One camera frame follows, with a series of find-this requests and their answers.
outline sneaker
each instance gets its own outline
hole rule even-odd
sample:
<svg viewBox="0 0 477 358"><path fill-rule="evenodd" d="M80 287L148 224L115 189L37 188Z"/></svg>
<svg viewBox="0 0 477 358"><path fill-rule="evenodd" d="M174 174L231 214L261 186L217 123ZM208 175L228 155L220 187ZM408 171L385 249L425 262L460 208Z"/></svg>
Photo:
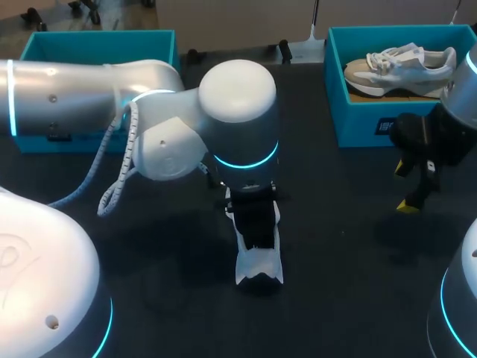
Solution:
<svg viewBox="0 0 477 358"><path fill-rule="evenodd" d="M391 90L404 89L439 98L455 67L456 53L452 47L433 52L410 43L348 63L344 78L358 91L371 96L381 97Z"/></svg>

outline white cap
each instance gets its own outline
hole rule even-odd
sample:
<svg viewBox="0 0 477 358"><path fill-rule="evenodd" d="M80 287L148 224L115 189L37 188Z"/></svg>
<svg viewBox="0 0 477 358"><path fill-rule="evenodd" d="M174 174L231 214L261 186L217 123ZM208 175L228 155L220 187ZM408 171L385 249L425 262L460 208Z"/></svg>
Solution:
<svg viewBox="0 0 477 358"><path fill-rule="evenodd" d="M68 216L0 193L0 356L41 357L80 324L99 283L98 255Z"/></svg>
<svg viewBox="0 0 477 358"><path fill-rule="evenodd" d="M274 103L275 81L262 65L247 60L223 62L206 73L199 101L212 118L227 123L260 117Z"/></svg>

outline blue cardboard box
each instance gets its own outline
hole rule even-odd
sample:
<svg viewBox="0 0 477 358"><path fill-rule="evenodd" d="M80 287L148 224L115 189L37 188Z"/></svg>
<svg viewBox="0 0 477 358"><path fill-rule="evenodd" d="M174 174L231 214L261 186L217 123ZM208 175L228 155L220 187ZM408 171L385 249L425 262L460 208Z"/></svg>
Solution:
<svg viewBox="0 0 477 358"><path fill-rule="evenodd" d="M453 47L458 64L477 42L468 25L412 25L330 28L325 53L325 84L340 147L392 145L387 131L381 131L401 113L426 115L437 101L352 102L344 80L347 63L365 58L367 53L415 43L429 51Z"/></svg>
<svg viewBox="0 0 477 358"><path fill-rule="evenodd" d="M161 60L179 70L174 31L78 31L33 33L20 57L25 61L116 64ZM50 142L45 136L17 136L22 153L95 153L104 132L72 136L68 142ZM124 153L127 134L116 131L108 152Z"/></svg>

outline black table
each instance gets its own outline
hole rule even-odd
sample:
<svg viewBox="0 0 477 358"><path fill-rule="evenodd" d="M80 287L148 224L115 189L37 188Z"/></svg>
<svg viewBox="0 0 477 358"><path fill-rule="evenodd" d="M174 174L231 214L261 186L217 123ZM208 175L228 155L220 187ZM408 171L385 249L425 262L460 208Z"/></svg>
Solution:
<svg viewBox="0 0 477 358"><path fill-rule="evenodd" d="M115 358L430 357L426 313L477 216L477 156L443 173L425 212L395 207L417 182L393 176L394 148L338 149L322 65L269 67L279 89L279 203L285 285L273 295L235 285L236 238L200 173L127 182L95 217L121 158L105 159L64 209L95 243L113 294ZM196 86L207 69L186 73ZM21 156L0 142L0 183L49 202L72 191L92 156Z"/></svg>

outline box label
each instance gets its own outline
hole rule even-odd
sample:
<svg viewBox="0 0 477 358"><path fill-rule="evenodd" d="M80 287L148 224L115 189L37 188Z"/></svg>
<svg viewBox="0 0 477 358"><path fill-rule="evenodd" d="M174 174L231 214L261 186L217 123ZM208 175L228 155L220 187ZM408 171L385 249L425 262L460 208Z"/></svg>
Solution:
<svg viewBox="0 0 477 358"><path fill-rule="evenodd" d="M374 132L375 136L388 136L391 128L393 127L395 118L381 118L378 121L376 131Z"/></svg>

